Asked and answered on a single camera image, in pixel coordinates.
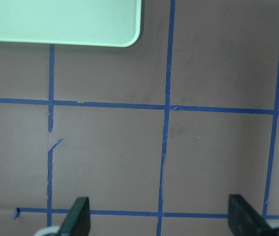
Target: light green tray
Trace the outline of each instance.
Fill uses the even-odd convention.
[[[0,0],[0,41],[127,47],[141,0]]]

